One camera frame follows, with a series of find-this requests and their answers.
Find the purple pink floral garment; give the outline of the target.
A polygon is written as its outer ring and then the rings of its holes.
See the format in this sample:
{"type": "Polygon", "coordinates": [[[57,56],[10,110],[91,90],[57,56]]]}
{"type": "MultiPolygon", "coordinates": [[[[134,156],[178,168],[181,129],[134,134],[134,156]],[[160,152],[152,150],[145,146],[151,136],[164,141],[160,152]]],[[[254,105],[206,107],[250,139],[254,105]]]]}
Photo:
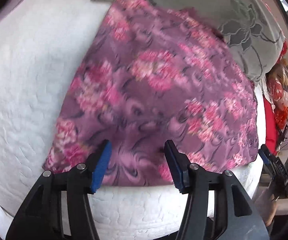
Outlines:
{"type": "Polygon", "coordinates": [[[193,9],[114,0],[67,91],[44,169],[69,171],[109,140],[103,183],[172,182],[164,143],[211,172],[257,157],[257,100],[193,9]]]}

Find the red cushion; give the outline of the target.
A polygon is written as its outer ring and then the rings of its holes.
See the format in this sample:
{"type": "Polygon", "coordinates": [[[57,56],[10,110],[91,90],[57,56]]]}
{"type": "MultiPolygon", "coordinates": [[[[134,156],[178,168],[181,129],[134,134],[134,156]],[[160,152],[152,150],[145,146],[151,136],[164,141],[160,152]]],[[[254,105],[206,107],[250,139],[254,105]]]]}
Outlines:
{"type": "Polygon", "coordinates": [[[264,110],[265,110],[265,123],[266,123],[266,137],[265,144],[269,149],[270,153],[277,155],[275,150],[277,145],[277,128],[275,123],[275,116],[271,107],[270,102],[263,96],[264,110]]]}

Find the plastic bag of stuffed toys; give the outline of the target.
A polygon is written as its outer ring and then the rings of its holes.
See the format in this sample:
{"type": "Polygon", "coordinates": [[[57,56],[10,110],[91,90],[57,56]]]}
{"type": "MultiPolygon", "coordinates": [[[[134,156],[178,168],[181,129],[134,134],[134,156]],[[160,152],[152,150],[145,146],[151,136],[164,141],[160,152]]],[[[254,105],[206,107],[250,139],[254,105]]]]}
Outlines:
{"type": "Polygon", "coordinates": [[[274,118],[279,129],[288,124],[288,61],[281,61],[267,75],[267,89],[273,100],[274,118]]]}

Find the red patterned pillow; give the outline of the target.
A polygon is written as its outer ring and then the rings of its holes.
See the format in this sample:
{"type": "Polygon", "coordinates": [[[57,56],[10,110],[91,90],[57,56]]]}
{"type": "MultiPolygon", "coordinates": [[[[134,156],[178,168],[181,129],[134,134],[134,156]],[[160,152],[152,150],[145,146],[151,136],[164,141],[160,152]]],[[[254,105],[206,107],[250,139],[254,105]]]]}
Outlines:
{"type": "Polygon", "coordinates": [[[284,57],[288,59],[288,24],[287,24],[287,16],[284,11],[281,2],[278,0],[261,0],[265,7],[272,14],[274,20],[278,23],[281,29],[281,37],[282,37],[282,47],[280,49],[280,55],[277,59],[277,63],[281,61],[284,57]]]}

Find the grey floral pillow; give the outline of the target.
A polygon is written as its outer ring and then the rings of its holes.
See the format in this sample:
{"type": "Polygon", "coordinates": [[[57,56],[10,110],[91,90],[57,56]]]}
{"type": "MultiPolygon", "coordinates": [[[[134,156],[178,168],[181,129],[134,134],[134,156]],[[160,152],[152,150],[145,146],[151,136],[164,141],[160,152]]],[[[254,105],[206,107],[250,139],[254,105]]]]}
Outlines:
{"type": "Polygon", "coordinates": [[[285,38],[263,0],[148,1],[169,9],[194,8],[201,19],[223,35],[235,61],[255,83],[264,78],[280,57],[285,38]]]}

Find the white quilted bed cover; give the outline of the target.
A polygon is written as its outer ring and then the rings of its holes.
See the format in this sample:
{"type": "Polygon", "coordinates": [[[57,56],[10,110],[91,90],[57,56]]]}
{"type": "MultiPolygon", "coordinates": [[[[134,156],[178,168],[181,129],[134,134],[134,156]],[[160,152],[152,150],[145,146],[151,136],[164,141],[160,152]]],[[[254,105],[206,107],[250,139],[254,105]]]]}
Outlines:
{"type": "MultiPolygon", "coordinates": [[[[0,22],[0,235],[42,172],[64,95],[105,3],[24,0],[0,22]]],[[[153,239],[179,228],[186,197],[152,178],[90,197],[101,239],[153,239]]]]}

